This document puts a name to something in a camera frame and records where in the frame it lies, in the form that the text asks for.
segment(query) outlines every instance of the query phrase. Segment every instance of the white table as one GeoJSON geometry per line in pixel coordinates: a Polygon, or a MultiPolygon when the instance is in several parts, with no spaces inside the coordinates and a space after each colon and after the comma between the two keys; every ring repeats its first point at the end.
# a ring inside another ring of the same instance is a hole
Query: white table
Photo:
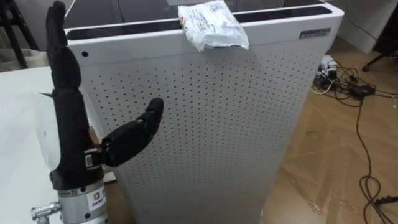
{"type": "MultiPolygon", "coordinates": [[[[49,67],[0,73],[0,217],[1,223],[35,223],[34,206],[57,200],[36,137],[35,93],[50,93],[49,67]]],[[[59,215],[51,224],[61,223],[59,215]]]]}

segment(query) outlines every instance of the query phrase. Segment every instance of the silver metal cylinder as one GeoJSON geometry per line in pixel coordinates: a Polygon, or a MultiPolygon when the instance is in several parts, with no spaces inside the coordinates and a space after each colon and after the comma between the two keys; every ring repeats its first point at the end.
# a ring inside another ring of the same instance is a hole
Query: silver metal cylinder
{"type": "Polygon", "coordinates": [[[61,209],[60,203],[59,202],[52,202],[49,203],[48,205],[43,205],[40,207],[35,207],[32,208],[31,214],[33,220],[42,218],[42,217],[47,217],[51,214],[54,214],[58,212],[61,209]]]}
{"type": "Polygon", "coordinates": [[[89,186],[58,192],[64,224],[106,223],[106,192],[103,181],[89,186]]]}

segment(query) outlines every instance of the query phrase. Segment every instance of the label sticker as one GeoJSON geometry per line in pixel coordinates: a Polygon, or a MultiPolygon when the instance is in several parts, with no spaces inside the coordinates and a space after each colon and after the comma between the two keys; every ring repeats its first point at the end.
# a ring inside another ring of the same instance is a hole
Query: label sticker
{"type": "Polygon", "coordinates": [[[313,37],[324,37],[326,35],[329,35],[330,31],[331,31],[331,28],[302,31],[300,33],[300,39],[307,39],[307,38],[313,38],[313,37]]]}
{"type": "Polygon", "coordinates": [[[87,194],[88,210],[91,212],[100,208],[106,203],[105,187],[102,186],[98,190],[94,190],[87,194]]]}

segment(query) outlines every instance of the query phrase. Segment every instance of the black stand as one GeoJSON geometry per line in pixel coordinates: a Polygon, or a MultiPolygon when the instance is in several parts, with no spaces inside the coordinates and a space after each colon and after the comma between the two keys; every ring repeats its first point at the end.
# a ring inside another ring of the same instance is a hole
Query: black stand
{"type": "Polygon", "coordinates": [[[398,58],[398,51],[392,51],[390,53],[382,53],[370,62],[368,62],[363,68],[362,71],[368,72],[370,69],[370,66],[373,65],[374,63],[380,61],[384,57],[392,57],[392,58],[398,58]]]}
{"type": "Polygon", "coordinates": [[[370,62],[368,62],[363,68],[362,71],[364,72],[368,72],[370,69],[370,66],[372,66],[374,63],[380,61],[382,58],[384,57],[388,57],[388,54],[380,54],[379,56],[377,56],[376,58],[374,58],[373,60],[371,60],[370,62]]]}
{"type": "Polygon", "coordinates": [[[8,39],[10,40],[10,45],[14,50],[14,53],[18,59],[19,66],[21,69],[28,68],[27,63],[25,61],[24,54],[22,53],[21,47],[18,43],[17,37],[12,29],[12,25],[17,25],[22,32],[26,42],[29,44],[29,47],[33,50],[39,50],[39,47],[36,44],[32,34],[30,33],[29,28],[25,20],[22,17],[21,12],[19,11],[14,0],[0,0],[0,26],[4,27],[8,39]],[[7,16],[7,10],[10,10],[12,19],[9,19],[7,16]]]}

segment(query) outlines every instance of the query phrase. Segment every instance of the white cable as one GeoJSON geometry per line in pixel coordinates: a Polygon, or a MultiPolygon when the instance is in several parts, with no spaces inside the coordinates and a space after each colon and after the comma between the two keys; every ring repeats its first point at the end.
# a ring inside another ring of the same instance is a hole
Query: white cable
{"type": "Polygon", "coordinates": [[[394,108],[397,108],[397,104],[398,104],[398,99],[395,99],[392,95],[390,95],[390,94],[388,94],[388,93],[383,93],[383,92],[378,92],[378,94],[382,94],[382,95],[385,95],[385,96],[388,96],[388,97],[391,97],[392,98],[392,100],[393,100],[393,102],[394,102],[394,108]]]}
{"type": "Polygon", "coordinates": [[[315,92],[315,91],[313,91],[312,89],[311,89],[311,92],[313,92],[313,93],[315,93],[315,94],[318,94],[318,95],[323,95],[323,94],[327,93],[327,92],[330,90],[331,86],[333,85],[333,83],[334,83],[335,81],[336,81],[336,80],[333,80],[333,81],[330,83],[329,88],[328,88],[327,90],[325,90],[324,92],[322,92],[322,93],[315,92]]]}

